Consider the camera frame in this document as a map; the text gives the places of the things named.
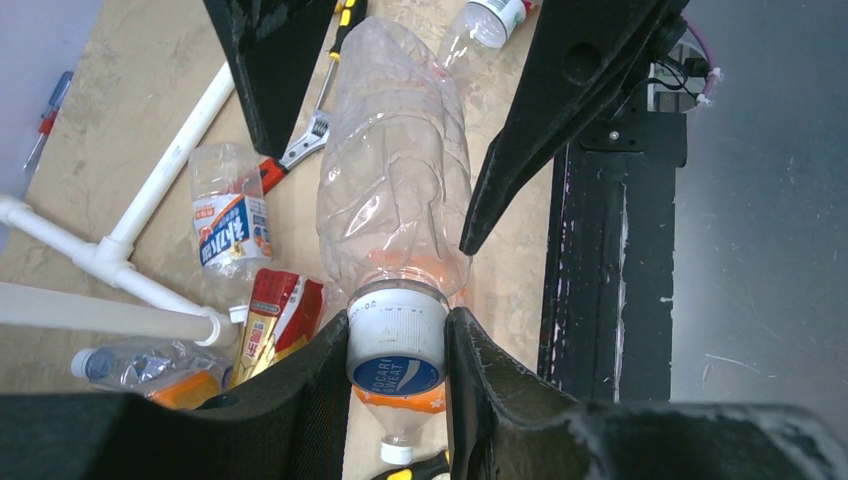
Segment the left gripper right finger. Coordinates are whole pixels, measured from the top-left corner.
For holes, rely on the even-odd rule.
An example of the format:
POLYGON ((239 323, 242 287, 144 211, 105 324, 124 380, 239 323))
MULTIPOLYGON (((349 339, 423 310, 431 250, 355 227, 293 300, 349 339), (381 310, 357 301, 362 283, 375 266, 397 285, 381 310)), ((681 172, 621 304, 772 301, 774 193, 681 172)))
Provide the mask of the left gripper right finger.
POLYGON ((466 308, 446 320, 454 479, 843 479, 815 415, 768 404, 581 402, 499 347, 466 308))

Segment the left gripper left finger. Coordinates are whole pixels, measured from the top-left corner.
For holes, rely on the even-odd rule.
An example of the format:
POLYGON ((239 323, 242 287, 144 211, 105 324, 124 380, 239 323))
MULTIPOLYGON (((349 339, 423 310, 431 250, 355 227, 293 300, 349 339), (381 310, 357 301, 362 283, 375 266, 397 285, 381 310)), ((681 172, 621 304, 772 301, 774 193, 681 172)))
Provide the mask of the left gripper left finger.
POLYGON ((131 393, 1 399, 5 479, 338 479, 350 384, 337 314, 304 347, 195 410, 131 393))

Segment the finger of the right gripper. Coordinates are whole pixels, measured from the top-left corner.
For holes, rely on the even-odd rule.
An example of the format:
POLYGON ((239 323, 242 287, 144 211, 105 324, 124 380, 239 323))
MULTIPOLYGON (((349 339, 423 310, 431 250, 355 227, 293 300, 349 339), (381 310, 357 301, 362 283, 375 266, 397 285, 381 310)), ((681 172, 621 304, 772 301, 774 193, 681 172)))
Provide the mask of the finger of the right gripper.
POLYGON ((615 99, 669 7, 659 0, 542 4, 512 104, 468 206, 464 254, 480 250, 521 188, 615 99))
POLYGON ((295 129, 336 3, 205 0, 254 150, 280 158, 295 129))

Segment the clear Pocari Sweat bottle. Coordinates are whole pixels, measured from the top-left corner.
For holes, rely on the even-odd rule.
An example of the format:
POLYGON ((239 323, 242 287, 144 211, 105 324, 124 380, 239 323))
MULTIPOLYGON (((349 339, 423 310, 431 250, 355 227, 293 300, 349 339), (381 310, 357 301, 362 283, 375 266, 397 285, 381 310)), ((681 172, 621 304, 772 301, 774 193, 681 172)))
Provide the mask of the clear Pocari Sweat bottle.
POLYGON ((450 298, 471 269, 459 248, 471 193, 454 80, 411 30, 366 18, 341 49, 316 207, 360 389, 409 396, 444 380, 450 298))

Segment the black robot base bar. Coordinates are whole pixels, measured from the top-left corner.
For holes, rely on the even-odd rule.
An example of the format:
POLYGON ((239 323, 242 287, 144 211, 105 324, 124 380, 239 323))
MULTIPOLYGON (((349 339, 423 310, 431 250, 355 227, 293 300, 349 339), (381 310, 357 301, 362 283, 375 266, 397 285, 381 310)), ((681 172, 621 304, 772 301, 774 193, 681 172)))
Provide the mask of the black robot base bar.
POLYGON ((671 391, 676 176, 687 119, 640 88, 553 160, 536 371, 582 400, 671 391))

